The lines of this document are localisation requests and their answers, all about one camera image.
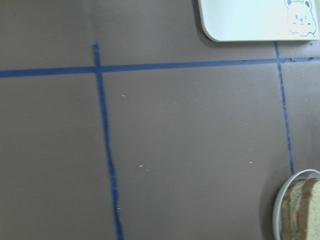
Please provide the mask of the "cream bear tray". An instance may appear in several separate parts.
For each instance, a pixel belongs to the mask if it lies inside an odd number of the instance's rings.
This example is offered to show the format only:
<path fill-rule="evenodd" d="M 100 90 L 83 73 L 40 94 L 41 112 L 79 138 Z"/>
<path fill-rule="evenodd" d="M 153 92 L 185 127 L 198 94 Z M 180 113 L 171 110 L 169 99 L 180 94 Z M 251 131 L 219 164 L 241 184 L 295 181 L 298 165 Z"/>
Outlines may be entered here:
<path fill-rule="evenodd" d="M 200 0 L 201 26 L 215 42 L 320 38 L 318 0 Z"/>

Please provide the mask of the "bread slice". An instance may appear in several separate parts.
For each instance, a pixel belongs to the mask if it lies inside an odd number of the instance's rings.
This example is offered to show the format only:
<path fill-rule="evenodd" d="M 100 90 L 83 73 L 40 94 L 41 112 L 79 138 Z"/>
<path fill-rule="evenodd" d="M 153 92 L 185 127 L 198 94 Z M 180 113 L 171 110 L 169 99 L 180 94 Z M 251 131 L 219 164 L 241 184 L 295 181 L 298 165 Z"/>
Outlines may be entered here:
<path fill-rule="evenodd" d="M 283 240 L 295 240 L 298 231 L 298 215 L 300 210 L 305 179 L 293 181 L 286 190 L 281 205 Z"/>
<path fill-rule="evenodd" d="M 302 188 L 297 240 L 320 239 L 320 178 L 308 179 Z"/>

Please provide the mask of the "white round plate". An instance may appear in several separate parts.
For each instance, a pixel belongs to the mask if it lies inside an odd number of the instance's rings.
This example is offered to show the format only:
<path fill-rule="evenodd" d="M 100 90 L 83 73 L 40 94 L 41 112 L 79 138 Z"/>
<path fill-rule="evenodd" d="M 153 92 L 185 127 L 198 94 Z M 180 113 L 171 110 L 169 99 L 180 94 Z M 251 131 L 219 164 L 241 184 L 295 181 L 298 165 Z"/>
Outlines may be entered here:
<path fill-rule="evenodd" d="M 280 188 L 277 197 L 274 202 L 273 212 L 272 212 L 272 230 L 273 236 L 275 240 L 282 240 L 282 203 L 285 196 L 286 191 L 288 190 L 290 184 L 294 181 L 298 180 L 308 180 L 311 178 L 316 178 L 320 176 L 320 172 L 315 169 L 305 169 L 298 173 L 295 173 L 291 177 L 289 177 L 282 187 Z"/>

